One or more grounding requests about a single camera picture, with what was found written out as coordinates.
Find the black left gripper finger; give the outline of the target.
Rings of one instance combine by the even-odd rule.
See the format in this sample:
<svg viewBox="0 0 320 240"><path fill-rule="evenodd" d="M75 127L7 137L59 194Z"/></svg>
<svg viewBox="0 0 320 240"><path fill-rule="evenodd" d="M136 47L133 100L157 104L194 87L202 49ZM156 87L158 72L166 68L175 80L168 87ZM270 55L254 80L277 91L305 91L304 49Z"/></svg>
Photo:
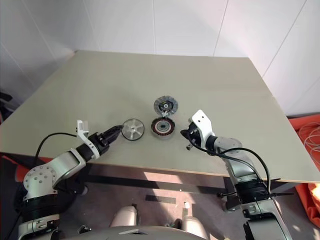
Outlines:
<svg viewBox="0 0 320 240"><path fill-rule="evenodd" d="M116 125L99 135L101 141L115 141L122 132L123 125Z"/></svg>
<svg viewBox="0 0 320 240"><path fill-rule="evenodd" d="M104 135L104 147L108 148L117 138L118 134L105 134Z"/></svg>

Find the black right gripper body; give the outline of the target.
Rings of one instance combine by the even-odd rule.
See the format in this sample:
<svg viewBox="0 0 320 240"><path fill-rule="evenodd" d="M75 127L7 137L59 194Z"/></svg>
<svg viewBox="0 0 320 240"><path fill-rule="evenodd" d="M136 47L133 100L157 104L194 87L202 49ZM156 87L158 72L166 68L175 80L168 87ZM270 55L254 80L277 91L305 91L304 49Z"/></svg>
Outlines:
<svg viewBox="0 0 320 240"><path fill-rule="evenodd" d="M201 135L200 135L200 131L198 129L198 127L196 126L195 123L190 123L188 126L188 130L189 130L189 142L192 139L196 140L196 144L197 146L195 146L196 148L201 148L201 143L202 143L202 139L201 139Z"/></svg>

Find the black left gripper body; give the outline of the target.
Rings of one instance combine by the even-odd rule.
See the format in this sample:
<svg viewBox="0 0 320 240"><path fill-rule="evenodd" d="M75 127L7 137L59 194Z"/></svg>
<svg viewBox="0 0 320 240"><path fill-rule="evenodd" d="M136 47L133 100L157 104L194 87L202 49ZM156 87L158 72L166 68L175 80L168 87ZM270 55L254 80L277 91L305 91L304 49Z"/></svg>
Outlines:
<svg viewBox="0 0 320 240"><path fill-rule="evenodd" d="M94 133L88 138L97 148L99 154L106 153L110 148L110 143L107 136L103 133Z"/></svg>

